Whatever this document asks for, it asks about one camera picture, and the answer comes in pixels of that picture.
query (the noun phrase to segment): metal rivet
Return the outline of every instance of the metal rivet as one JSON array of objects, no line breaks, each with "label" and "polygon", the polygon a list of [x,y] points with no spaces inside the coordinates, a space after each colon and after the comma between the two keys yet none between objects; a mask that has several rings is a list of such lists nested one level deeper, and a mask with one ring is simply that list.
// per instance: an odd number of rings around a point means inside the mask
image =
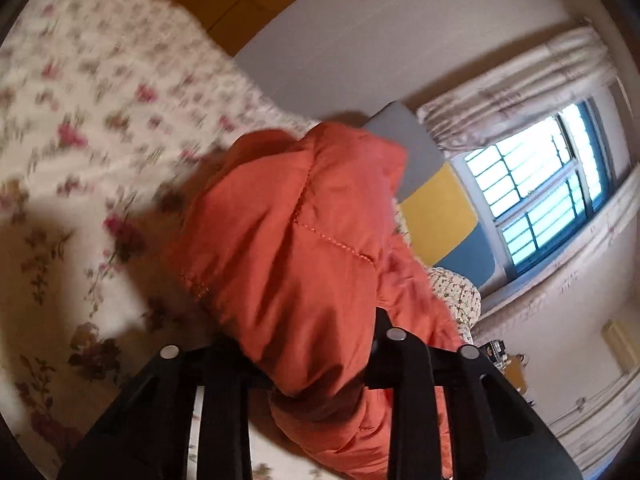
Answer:
[{"label": "metal rivet", "polygon": [[406,339],[406,332],[401,328],[390,328],[386,331],[386,336],[392,341],[404,341]]},{"label": "metal rivet", "polygon": [[178,357],[180,349],[176,345],[167,345],[160,351],[160,357],[162,359],[173,359]]},{"label": "metal rivet", "polygon": [[467,359],[477,359],[478,357],[480,357],[480,351],[473,345],[464,345],[460,349],[460,355]]}]

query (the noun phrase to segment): orange fabric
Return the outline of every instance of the orange fabric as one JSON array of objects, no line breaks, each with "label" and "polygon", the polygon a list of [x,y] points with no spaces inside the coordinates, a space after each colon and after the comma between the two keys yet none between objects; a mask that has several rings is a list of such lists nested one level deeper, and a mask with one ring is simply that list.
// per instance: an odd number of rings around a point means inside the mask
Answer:
[{"label": "orange fabric", "polygon": [[[313,458],[385,478],[391,408],[362,386],[375,307],[424,342],[462,341],[428,277],[394,233],[400,146],[341,124],[302,140],[241,137],[194,202],[167,254],[245,355],[274,382],[277,424]],[[438,393],[441,437],[447,434]],[[450,476],[449,439],[443,471]]]}]

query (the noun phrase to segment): blue window frame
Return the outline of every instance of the blue window frame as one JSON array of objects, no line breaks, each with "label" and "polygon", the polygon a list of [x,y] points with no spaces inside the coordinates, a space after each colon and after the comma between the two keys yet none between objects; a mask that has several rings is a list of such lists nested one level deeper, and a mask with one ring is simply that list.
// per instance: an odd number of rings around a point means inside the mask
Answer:
[{"label": "blue window frame", "polygon": [[465,161],[516,274],[567,241],[609,193],[600,137],[585,102],[475,150]]}]

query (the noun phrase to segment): bed sheet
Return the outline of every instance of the bed sheet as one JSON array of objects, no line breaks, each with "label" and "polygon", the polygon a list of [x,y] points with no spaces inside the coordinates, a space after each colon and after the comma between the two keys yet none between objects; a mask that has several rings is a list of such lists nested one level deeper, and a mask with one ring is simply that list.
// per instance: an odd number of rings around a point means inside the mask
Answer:
[{"label": "bed sheet", "polygon": [[[210,340],[158,250],[219,150],[316,122],[274,106],[167,0],[31,0],[0,48],[0,121],[0,412],[52,479],[156,351]],[[264,399],[252,409],[255,479],[331,477]]]}]

